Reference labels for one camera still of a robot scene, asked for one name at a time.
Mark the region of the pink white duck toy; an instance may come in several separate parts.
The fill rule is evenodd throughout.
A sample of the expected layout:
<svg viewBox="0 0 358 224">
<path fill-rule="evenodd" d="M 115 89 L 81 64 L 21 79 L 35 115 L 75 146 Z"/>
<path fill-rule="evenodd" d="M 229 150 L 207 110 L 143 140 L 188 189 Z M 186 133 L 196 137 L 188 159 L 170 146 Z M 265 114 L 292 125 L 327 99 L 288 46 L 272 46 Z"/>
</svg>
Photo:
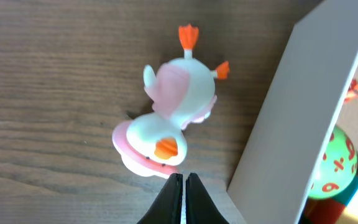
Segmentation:
<svg viewBox="0 0 358 224">
<path fill-rule="evenodd" d="M 112 143 L 123 164 L 133 173 L 169 178 L 187 155 L 183 131 L 191 123 L 208 119 L 217 101 L 215 81 L 225 80 L 225 61 L 214 70 L 193 56 L 199 29 L 191 24 L 178 28 L 183 56 L 163 63 L 157 71 L 146 65 L 144 90 L 152 100 L 152 112 L 119 123 Z"/>
</svg>

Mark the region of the colourful puzzle cube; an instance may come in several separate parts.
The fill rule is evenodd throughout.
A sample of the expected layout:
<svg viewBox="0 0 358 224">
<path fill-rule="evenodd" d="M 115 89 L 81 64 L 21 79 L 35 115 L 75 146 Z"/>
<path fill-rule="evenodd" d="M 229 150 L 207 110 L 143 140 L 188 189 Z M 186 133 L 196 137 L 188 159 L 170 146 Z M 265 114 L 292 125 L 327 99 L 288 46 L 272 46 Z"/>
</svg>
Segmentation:
<svg viewBox="0 0 358 224">
<path fill-rule="evenodd" d="M 308 200 L 299 224 L 358 224 L 358 176 L 332 198 Z"/>
</svg>

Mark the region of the orange plastic cage ball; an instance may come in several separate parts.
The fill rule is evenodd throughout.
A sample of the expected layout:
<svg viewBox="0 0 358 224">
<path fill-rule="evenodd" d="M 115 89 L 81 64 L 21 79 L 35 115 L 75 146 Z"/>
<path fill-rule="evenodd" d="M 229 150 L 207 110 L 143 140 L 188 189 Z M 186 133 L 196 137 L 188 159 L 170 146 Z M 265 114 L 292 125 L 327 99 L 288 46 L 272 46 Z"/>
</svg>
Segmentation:
<svg viewBox="0 0 358 224">
<path fill-rule="evenodd" d="M 350 102 L 351 100 L 358 97 L 358 80 L 353 79 L 347 91 L 346 97 L 344 99 L 344 104 Z"/>
</svg>

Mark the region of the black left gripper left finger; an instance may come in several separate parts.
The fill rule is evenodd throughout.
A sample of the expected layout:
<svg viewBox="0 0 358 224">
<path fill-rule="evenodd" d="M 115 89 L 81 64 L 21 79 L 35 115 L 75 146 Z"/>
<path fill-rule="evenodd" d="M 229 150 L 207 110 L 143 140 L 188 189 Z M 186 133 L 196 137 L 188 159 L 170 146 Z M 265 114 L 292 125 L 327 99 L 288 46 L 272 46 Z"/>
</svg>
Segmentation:
<svg viewBox="0 0 358 224">
<path fill-rule="evenodd" d="M 138 224 L 180 224 L 183 175 L 173 173 Z"/>
</svg>

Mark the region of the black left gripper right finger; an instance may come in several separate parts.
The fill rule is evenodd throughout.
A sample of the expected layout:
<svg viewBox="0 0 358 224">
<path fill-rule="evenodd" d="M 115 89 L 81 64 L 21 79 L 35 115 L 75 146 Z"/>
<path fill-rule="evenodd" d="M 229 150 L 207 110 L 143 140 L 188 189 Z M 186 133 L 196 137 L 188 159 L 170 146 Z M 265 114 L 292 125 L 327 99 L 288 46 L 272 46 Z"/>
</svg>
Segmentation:
<svg viewBox="0 0 358 224">
<path fill-rule="evenodd" d="M 185 184 L 187 224 L 229 224 L 215 206 L 197 174 L 190 173 Z"/>
</svg>

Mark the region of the green ball with red numbers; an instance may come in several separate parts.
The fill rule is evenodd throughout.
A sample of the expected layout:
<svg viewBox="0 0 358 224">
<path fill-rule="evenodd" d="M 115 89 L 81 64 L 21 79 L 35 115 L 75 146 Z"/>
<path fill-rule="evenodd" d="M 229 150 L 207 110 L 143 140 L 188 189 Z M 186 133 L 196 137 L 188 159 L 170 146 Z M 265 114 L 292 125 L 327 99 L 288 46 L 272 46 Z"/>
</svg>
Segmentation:
<svg viewBox="0 0 358 224">
<path fill-rule="evenodd" d="M 345 190 L 357 173 L 357 152 L 350 137 L 335 126 L 308 197 L 331 198 Z"/>
</svg>

